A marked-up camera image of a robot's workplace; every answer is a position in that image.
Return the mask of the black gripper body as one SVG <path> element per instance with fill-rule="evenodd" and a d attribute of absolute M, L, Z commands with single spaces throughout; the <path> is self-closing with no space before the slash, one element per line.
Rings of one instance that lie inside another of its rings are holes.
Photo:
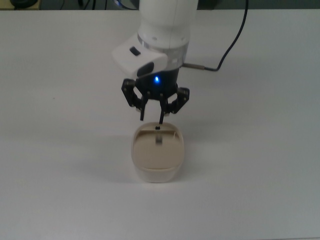
<path fill-rule="evenodd" d="M 161 95 L 169 98 L 177 92 L 177 78 L 179 68 L 169 71 L 160 71 L 137 78 L 135 87 L 142 96 L 151 100 L 159 100 Z"/>

